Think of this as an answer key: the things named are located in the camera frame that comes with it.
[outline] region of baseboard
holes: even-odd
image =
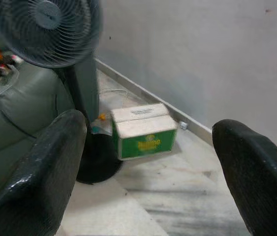
[[[149,92],[145,88],[131,81],[129,78],[122,75],[121,73],[114,70],[113,68],[109,67],[99,59],[96,59],[96,62],[97,62],[97,68],[100,71],[108,75],[110,78],[112,78],[113,80],[115,80],[116,82],[124,86],[127,90],[131,91],[135,95],[145,99],[149,103],[157,103],[157,102],[163,103],[170,111],[170,114],[174,120],[184,121],[185,123],[188,124],[189,131],[191,131],[196,136],[204,140],[206,143],[213,145],[211,129],[207,128],[206,126],[202,125],[200,122],[196,121],[189,115],[180,111],[179,109],[172,106],[168,102],[162,100],[160,97],[154,95],[153,93]]]

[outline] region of fan grille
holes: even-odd
[[[0,0],[0,36],[41,67],[77,63],[93,51],[100,26],[94,0]]]

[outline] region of electric fan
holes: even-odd
[[[87,184],[110,178],[122,165],[112,138],[92,133],[75,72],[78,62],[94,51],[100,32],[98,0],[0,0],[0,37],[25,61],[53,69],[86,117],[77,180]]]

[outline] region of small white object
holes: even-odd
[[[182,129],[182,130],[187,130],[187,127],[188,127],[188,124],[183,122],[183,121],[180,121],[179,122],[179,127]]]

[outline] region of yellow label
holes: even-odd
[[[155,150],[160,144],[161,140],[154,140],[154,135],[148,135],[146,137],[146,142],[138,142],[138,149],[140,151],[149,151],[149,150]]]

